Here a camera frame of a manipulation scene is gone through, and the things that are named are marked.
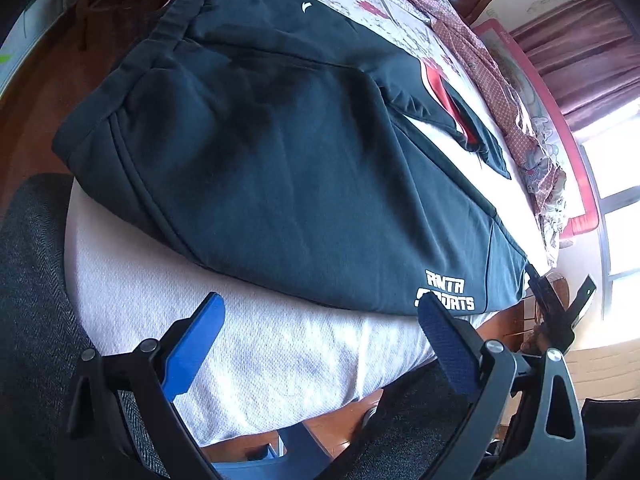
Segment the person's right hand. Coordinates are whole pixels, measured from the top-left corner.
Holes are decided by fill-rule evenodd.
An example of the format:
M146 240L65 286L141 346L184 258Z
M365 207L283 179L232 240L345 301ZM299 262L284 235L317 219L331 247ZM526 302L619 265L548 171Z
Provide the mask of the person's right hand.
M542 323L537 325L523 340L520 350L523 354L530 356L542 356L550 347L547 324Z

